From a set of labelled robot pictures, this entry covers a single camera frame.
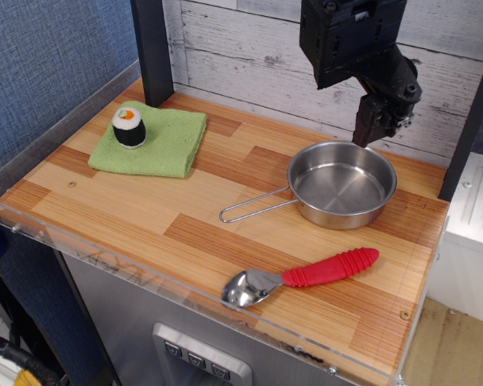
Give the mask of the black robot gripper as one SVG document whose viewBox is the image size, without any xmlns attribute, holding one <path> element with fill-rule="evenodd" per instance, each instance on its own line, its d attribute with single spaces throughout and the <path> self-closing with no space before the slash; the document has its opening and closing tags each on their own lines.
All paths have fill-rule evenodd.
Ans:
<svg viewBox="0 0 483 386">
<path fill-rule="evenodd" d="M 352 142 L 371 142 L 408 127 L 422 97 L 414 64 L 396 40 L 405 1 L 302 1 L 299 45 L 317 88 L 357 78 L 360 99 Z"/>
</svg>

